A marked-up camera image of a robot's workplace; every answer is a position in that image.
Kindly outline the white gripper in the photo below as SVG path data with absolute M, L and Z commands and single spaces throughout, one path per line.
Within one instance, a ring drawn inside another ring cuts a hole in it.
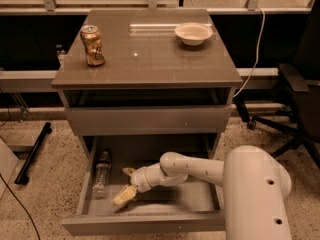
M 125 167 L 122 172 L 130 177 L 131 185 L 126 185 L 112 200 L 115 206 L 122 206 L 132 200 L 137 191 L 140 193 L 147 192 L 153 188 L 151 184 L 151 169 L 141 167 L 137 170 L 131 167 Z

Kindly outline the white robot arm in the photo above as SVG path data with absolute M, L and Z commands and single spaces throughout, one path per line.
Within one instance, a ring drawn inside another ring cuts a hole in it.
M 193 176 L 223 188 L 226 240 L 292 240 L 284 200 L 292 188 L 287 170 L 255 146 L 239 146 L 223 161 L 166 152 L 158 163 L 125 168 L 130 177 L 112 200 L 120 208 L 156 186 Z

